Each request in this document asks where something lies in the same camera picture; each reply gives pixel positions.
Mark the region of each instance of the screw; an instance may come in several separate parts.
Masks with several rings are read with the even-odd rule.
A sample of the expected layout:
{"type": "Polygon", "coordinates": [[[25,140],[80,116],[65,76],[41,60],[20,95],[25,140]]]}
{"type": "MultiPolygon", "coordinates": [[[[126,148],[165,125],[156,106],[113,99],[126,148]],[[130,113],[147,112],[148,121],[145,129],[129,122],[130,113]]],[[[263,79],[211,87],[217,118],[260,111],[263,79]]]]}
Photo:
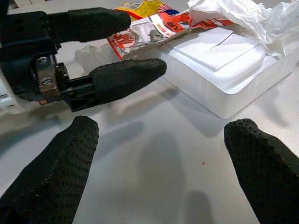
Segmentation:
{"type": "Polygon", "coordinates": [[[46,77],[42,79],[42,84],[43,85],[50,85],[52,84],[52,79],[50,77],[46,77]]]}
{"type": "Polygon", "coordinates": [[[46,64],[48,61],[48,58],[47,57],[40,57],[37,59],[37,62],[40,63],[40,64],[46,64]]]}
{"type": "Polygon", "coordinates": [[[1,95],[0,96],[0,99],[5,99],[5,98],[7,98],[8,97],[8,95],[7,94],[4,94],[4,95],[1,95]]]}
{"type": "Polygon", "coordinates": [[[73,87],[69,87],[68,89],[67,89],[67,91],[68,91],[68,93],[71,95],[71,94],[74,94],[74,89],[73,89],[73,87]]]}

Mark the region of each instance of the white styrofoam tray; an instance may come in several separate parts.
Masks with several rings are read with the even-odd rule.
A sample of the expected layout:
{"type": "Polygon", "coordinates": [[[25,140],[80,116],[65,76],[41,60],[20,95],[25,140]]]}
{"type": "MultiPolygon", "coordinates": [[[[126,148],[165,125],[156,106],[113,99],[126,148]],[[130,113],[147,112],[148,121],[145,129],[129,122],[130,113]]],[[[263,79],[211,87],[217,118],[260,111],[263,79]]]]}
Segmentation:
{"type": "Polygon", "coordinates": [[[271,56],[265,56],[258,71],[246,76],[241,82],[234,83],[230,88],[223,88],[221,82],[216,83],[204,74],[199,74],[198,70],[189,66],[189,61],[182,63],[174,56],[167,51],[165,45],[146,52],[147,58],[156,57],[166,61],[166,80],[217,116],[228,119],[290,74],[299,60],[299,49],[277,61],[271,56]]]}

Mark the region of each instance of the crumpled paper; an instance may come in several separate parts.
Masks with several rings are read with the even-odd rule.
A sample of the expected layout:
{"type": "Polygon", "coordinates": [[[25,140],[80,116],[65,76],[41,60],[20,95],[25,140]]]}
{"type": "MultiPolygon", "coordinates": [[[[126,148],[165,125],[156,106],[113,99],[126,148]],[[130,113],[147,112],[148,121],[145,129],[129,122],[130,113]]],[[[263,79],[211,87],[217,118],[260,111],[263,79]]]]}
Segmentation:
{"type": "Polygon", "coordinates": [[[226,17],[254,34],[273,56],[288,56],[299,48],[299,0],[280,2],[266,9],[251,0],[189,0],[196,23],[209,17],[226,17]]]}

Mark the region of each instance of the yellow wrapper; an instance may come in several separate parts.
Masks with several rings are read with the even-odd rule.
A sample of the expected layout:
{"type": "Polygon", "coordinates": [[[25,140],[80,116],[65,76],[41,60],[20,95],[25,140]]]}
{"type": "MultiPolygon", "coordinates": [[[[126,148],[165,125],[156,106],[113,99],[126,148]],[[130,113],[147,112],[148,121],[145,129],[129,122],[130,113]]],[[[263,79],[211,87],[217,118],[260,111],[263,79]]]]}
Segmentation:
{"type": "Polygon", "coordinates": [[[116,8],[116,10],[127,12],[132,21],[151,16],[168,9],[171,8],[163,2],[157,0],[125,3],[123,6],[116,8]]]}

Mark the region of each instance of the metal bracket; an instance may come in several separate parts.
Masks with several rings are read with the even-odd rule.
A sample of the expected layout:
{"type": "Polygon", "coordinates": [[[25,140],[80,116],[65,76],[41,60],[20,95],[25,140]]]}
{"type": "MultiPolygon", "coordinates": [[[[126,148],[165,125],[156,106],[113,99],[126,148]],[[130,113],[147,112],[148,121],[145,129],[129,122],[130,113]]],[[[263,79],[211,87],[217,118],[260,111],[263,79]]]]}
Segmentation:
{"type": "Polygon", "coordinates": [[[56,65],[56,59],[53,55],[42,56],[36,61],[39,89],[46,98],[60,95],[55,77],[56,65]]]}

